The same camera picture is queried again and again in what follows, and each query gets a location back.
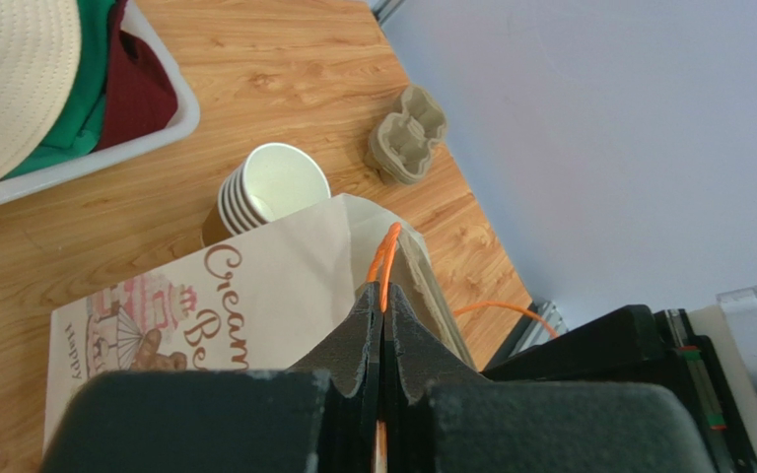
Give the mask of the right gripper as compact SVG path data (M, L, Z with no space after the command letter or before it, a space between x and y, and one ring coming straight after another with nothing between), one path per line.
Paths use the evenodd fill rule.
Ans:
M711 338L684 309L622 306L483 371L492 380L636 382L674 393L720 472L757 472L757 455Z

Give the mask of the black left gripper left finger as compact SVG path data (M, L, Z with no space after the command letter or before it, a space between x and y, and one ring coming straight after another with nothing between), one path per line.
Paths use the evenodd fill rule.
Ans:
M111 372L70 401L44 472L370 472L379 287L282 370Z

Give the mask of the grey pulp cup carrier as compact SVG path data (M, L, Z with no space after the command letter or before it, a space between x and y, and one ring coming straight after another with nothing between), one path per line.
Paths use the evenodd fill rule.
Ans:
M428 253L414 233L405 228L397 240L390 281L402 289L419 321L452 353L475 369Z

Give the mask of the white paper bag orange handles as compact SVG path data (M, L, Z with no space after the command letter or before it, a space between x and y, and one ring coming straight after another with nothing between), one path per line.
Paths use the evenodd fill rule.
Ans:
M397 222L341 194L56 309L45 438L104 372L291 366L348 315Z

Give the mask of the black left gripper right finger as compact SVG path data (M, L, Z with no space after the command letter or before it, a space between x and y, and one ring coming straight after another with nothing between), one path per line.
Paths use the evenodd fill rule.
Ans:
M381 291L390 472L711 472L689 412L644 383L492 381Z

